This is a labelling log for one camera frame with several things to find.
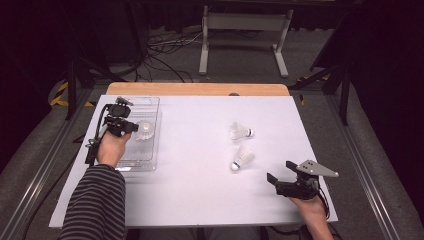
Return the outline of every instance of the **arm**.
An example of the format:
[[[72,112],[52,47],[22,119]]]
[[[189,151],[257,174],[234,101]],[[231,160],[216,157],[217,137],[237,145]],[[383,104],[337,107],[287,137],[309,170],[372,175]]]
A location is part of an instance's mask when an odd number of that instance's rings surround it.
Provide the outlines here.
[[[290,198],[299,208],[303,220],[314,240],[332,240],[333,235],[327,225],[324,204],[318,196],[310,200]]]
[[[105,133],[99,165],[87,169],[72,193],[59,239],[123,239],[125,179],[115,167],[130,136]]]

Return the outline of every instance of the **wrist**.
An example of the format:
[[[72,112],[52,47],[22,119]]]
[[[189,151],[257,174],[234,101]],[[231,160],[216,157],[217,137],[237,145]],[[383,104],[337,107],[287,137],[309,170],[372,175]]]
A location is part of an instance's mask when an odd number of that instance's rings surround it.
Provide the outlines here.
[[[326,221],[318,221],[313,223],[308,223],[307,228],[309,233],[312,235],[314,240],[333,240],[333,235],[328,228]]]

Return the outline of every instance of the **finger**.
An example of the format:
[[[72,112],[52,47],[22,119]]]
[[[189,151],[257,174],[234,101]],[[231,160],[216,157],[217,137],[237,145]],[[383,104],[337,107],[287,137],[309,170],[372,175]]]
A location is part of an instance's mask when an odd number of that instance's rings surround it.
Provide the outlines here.
[[[125,133],[124,135],[122,135],[121,138],[122,140],[125,140],[125,142],[127,142],[131,138],[131,133]]]

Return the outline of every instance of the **metal rail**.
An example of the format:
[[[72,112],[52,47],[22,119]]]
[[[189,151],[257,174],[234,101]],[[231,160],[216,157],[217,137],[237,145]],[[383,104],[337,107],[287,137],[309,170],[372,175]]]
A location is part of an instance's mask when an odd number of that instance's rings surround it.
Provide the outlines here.
[[[359,152],[359,149],[355,143],[355,140],[350,133],[350,130],[345,126],[342,120],[339,117],[339,108],[337,101],[334,96],[326,96],[326,100],[330,109],[332,110],[332,115],[336,119],[338,128],[342,133],[346,143],[349,147],[349,150],[352,154],[353,165],[355,167],[356,173],[358,174],[359,180],[361,181],[362,187],[365,190],[368,201],[374,211],[374,214],[377,218],[377,221],[380,225],[381,230],[383,231],[385,239],[395,240],[400,239],[396,228],[389,216],[389,213],[384,206],[380,193],[377,187],[374,184],[374,181],[371,178],[370,173],[365,166],[365,162]]]
[[[91,94],[91,91],[92,90],[90,89],[81,90],[81,94],[78,98],[77,109],[75,113],[68,121],[66,121],[62,125],[59,131],[59,134],[57,135],[52,147],[50,148],[49,152],[44,158],[43,163],[41,164],[34,178],[32,179],[29,187],[27,188],[25,192],[24,197],[22,198],[21,202],[19,203],[18,207],[16,208],[15,212],[10,218],[9,223],[7,224],[6,228],[3,230],[3,233],[0,236],[0,239],[2,240],[16,239],[19,230],[21,229],[26,218],[28,217],[32,206],[37,200],[38,195],[43,189],[43,186],[54,164],[56,163],[58,154],[64,144],[66,137],[68,136],[68,133],[74,126],[75,120],[78,117],[79,113],[81,112],[82,108],[84,107],[85,102],[87,102]]]

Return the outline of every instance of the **metal stand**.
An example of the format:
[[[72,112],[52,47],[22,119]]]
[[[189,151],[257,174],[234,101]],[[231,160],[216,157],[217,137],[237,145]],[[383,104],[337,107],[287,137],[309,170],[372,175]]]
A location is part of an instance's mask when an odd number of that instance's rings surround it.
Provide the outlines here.
[[[209,29],[237,29],[237,30],[260,30],[279,31],[280,39],[272,46],[275,59],[278,64],[280,75],[283,78],[289,76],[284,63],[281,50],[286,39],[293,10],[287,11],[286,15],[262,15],[262,14],[231,14],[210,13],[208,6],[203,10],[203,43],[200,56],[199,74],[205,75],[208,67],[208,31]]]
[[[337,88],[342,84],[342,92],[340,98],[339,106],[339,116],[345,126],[347,126],[347,104],[349,98],[349,86],[350,86],[350,70],[347,64],[335,65],[320,72],[303,79],[302,81],[297,82],[295,85],[287,86],[289,90],[299,90],[315,81],[320,80],[321,78],[330,74],[327,82],[322,87],[324,95],[334,94]]]

